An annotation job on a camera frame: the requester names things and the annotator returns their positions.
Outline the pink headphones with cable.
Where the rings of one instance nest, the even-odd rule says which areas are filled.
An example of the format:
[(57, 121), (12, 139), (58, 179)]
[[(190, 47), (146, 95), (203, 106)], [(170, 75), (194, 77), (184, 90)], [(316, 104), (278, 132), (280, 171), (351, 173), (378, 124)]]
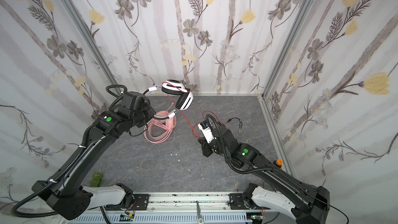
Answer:
[(161, 144), (171, 136), (176, 124), (174, 111), (159, 111), (148, 122), (148, 129), (144, 132), (144, 137), (152, 144)]

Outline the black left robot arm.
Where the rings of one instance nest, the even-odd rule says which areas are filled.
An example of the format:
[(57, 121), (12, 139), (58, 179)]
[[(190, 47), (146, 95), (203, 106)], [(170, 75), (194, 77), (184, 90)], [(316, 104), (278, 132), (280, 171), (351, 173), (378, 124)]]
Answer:
[[(64, 165), (47, 180), (38, 180), (32, 187), (33, 193), (12, 207), (10, 212), (13, 216), (41, 218), (61, 215), (73, 220), (88, 209), (106, 205), (124, 207), (133, 202), (132, 190), (123, 184), (102, 188), (82, 186), (86, 175), (107, 148), (132, 127), (145, 126), (155, 114), (144, 93), (128, 91), (126, 86), (121, 88), (123, 93), (85, 130), (81, 144)], [(36, 197), (44, 200), (52, 211), (19, 211)]]

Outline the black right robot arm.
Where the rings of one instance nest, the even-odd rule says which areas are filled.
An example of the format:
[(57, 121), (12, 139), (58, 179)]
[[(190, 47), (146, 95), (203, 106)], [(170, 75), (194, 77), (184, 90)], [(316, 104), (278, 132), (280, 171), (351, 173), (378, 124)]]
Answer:
[(259, 150), (240, 143), (213, 115), (198, 124), (198, 139), (205, 157), (218, 154), (228, 167), (240, 175), (255, 175), (272, 187), (266, 190), (249, 184), (243, 192), (247, 208), (268, 208), (286, 215), (297, 224), (325, 224), (330, 209), (330, 192), (323, 186), (304, 183), (282, 169), (281, 160), (270, 161)]

